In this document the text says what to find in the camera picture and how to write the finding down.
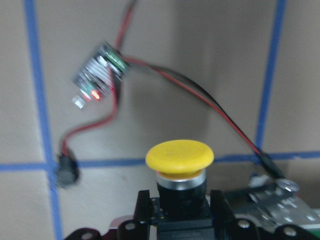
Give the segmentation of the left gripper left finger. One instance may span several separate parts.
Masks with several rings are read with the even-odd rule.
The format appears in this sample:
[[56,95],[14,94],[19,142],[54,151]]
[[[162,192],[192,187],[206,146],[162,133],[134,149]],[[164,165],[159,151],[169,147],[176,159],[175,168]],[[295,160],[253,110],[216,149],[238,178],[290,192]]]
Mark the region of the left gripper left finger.
[[152,204],[149,190],[140,190],[137,195],[133,220],[141,224],[149,224],[152,215]]

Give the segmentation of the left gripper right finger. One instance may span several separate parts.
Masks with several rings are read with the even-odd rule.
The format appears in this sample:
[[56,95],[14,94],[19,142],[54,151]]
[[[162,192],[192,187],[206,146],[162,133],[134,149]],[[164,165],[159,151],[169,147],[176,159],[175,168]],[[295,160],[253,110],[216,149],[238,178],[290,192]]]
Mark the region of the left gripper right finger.
[[221,190],[210,191],[210,211],[214,225],[227,225],[236,219]]

